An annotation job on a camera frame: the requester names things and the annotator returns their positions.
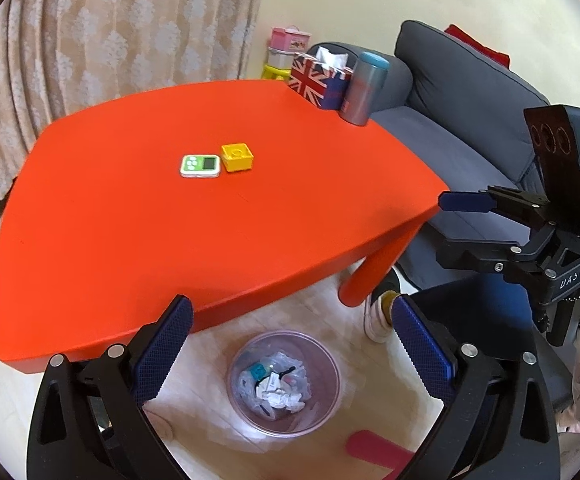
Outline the beige patterned curtain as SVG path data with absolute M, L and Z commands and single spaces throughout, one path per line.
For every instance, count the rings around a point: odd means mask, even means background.
M 4 0 L 0 198 L 55 119 L 128 94 L 244 75 L 261 0 Z

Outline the grey thermos blue lid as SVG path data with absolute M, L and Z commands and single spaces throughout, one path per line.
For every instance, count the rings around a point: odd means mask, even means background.
M 349 81 L 339 115 L 355 126 L 367 124 L 372 103 L 381 92 L 390 63 L 381 55 L 369 51 L 360 53 Z

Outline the yellow toy block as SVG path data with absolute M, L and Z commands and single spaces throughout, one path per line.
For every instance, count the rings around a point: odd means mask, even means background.
M 247 171 L 253 167 L 254 155 L 245 143 L 223 145 L 220 158 L 227 172 Z

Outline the white tissue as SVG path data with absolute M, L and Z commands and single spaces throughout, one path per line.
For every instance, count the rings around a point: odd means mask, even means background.
M 311 394 L 307 383 L 286 374 L 270 374 L 255 387 L 255 396 L 273 410 L 297 413 L 305 408 Z

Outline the pink storage box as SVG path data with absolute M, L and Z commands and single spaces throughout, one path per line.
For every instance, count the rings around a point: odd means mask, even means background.
M 311 33 L 296 27 L 274 27 L 271 30 L 269 47 L 285 52 L 305 52 L 311 41 Z

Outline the red cushion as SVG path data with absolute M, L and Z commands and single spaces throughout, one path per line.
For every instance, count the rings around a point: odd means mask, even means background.
M 499 65 L 505 66 L 506 68 L 510 67 L 510 56 L 508 54 L 484 46 L 484 44 L 481 44 L 478 40 L 475 40 L 473 37 L 471 37 L 457 25 L 455 24 L 448 25 L 445 28 L 445 32 L 448 35 L 453 36 L 454 38 L 460 40 L 464 44 L 468 44 L 469 47 L 473 48 L 476 51 L 479 51 L 483 55 L 487 56 L 491 60 L 498 63 Z

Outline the yellow plastic stool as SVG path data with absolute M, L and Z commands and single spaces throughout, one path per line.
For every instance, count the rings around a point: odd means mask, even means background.
M 269 64 L 263 66 L 261 78 L 264 80 L 282 80 L 287 81 L 290 78 L 291 70 L 289 68 L 278 68 Z

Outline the union jack tissue box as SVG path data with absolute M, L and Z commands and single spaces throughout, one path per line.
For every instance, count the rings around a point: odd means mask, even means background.
M 296 53 L 288 87 L 321 110 L 340 110 L 353 70 L 348 54 L 318 47 L 316 55 Z

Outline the red table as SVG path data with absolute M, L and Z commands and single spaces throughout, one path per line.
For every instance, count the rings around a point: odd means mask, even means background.
M 227 172 L 225 144 L 251 170 Z M 216 178 L 184 178 L 185 155 Z M 40 134 L 0 224 L 0 361 L 99 356 L 176 295 L 205 330 L 346 268 L 360 304 L 435 215 L 444 182 L 385 129 L 355 127 L 283 82 L 126 96 Z

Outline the grey storage box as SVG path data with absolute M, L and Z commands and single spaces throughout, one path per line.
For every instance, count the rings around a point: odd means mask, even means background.
M 273 47 L 267 48 L 266 64 L 278 70 L 289 70 L 294 60 L 292 51 L 279 50 Z

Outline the green white handheld game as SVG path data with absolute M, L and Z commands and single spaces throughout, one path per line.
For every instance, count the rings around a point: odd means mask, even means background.
M 220 174 L 220 158 L 217 155 L 185 155 L 179 174 L 184 178 L 216 178 Z

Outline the blue toy block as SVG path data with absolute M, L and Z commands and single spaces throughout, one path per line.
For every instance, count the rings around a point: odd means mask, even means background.
M 247 371 L 252 376 L 255 384 L 258 384 L 270 375 L 269 367 L 262 362 L 256 362 L 252 364 L 251 366 L 247 367 Z

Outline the clear trash bin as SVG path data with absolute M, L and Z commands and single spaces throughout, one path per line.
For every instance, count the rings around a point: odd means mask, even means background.
M 273 330 L 251 339 L 229 367 L 227 395 L 244 422 L 267 437 L 292 439 L 323 426 L 337 411 L 337 362 L 315 338 Z

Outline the grey sofa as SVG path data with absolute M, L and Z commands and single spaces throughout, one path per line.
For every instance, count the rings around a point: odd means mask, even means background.
M 481 191 L 488 185 L 543 194 L 523 110 L 549 104 L 538 90 L 503 65 L 428 24 L 401 23 L 394 54 L 354 44 L 313 44 L 347 54 L 354 67 L 363 52 L 389 62 L 386 81 L 373 101 L 371 119 L 405 144 L 450 188 Z M 439 212 L 419 230 L 396 265 L 418 289 L 466 278 L 443 269 L 436 251 L 445 238 L 525 244 L 530 230 L 497 214 Z M 540 369 L 552 405 L 572 402 L 571 373 L 535 332 Z

